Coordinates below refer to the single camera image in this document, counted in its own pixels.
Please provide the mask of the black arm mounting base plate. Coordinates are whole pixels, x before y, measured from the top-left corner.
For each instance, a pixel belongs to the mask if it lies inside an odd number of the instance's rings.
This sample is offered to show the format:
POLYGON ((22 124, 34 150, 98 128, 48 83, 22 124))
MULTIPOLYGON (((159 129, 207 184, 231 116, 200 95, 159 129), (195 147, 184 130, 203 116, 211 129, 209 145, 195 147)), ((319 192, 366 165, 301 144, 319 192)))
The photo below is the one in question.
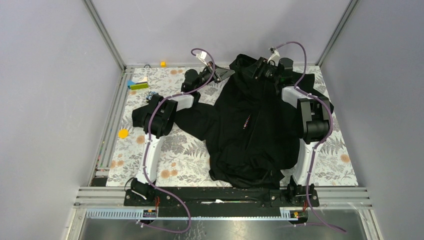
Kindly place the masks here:
POLYGON ((271 218, 283 217, 283 210, 302 211, 305 194, 291 194, 286 188, 167 187, 160 191, 159 204, 152 208, 158 217, 183 218, 271 218))

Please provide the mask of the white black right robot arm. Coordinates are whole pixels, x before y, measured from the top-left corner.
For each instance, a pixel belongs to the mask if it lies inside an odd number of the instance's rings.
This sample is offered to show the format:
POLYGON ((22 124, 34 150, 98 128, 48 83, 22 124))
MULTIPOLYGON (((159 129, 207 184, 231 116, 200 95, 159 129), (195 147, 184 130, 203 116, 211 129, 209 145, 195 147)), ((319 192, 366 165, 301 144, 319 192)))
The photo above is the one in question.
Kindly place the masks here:
POLYGON ((263 57, 247 67, 247 75, 255 80, 268 80, 276 87, 281 100, 295 109, 294 130, 299 138, 297 164, 285 189, 270 190, 266 199, 272 207, 309 207, 311 200, 319 205, 313 184, 315 157, 333 130, 330 100, 307 93, 301 88, 306 74, 293 71, 293 60, 278 62, 263 57))

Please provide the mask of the black zip-up jacket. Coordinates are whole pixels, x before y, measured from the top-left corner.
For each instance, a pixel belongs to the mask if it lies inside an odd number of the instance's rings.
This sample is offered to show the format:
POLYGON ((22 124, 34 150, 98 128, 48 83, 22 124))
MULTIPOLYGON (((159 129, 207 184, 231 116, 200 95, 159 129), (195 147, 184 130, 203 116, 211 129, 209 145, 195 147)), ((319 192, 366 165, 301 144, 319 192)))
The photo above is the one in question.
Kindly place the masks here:
MULTIPOLYGON (((296 111, 272 82, 248 76, 247 67, 257 60, 239 54, 228 68, 235 73, 215 103, 198 101, 178 111, 173 126, 205 142, 212 180, 239 188, 278 188, 282 170, 295 168, 298 161, 296 111)), ((314 78, 306 74, 301 89, 324 96, 314 89, 314 78)))

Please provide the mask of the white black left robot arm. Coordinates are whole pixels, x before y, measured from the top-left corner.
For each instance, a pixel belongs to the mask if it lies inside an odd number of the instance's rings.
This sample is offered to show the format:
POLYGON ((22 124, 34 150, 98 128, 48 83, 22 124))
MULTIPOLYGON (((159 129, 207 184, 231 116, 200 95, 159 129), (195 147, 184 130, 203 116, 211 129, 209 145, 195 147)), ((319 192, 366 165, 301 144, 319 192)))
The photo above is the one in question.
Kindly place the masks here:
POLYGON ((176 113, 195 106, 201 97, 199 89, 211 82, 220 83, 235 72, 208 62, 201 72, 189 69, 184 74, 181 92, 169 97, 150 94, 148 104, 132 113, 134 127, 143 129, 145 142, 138 173, 125 191, 125 206, 154 206, 160 203, 156 186, 157 167, 165 137, 171 132, 176 113))

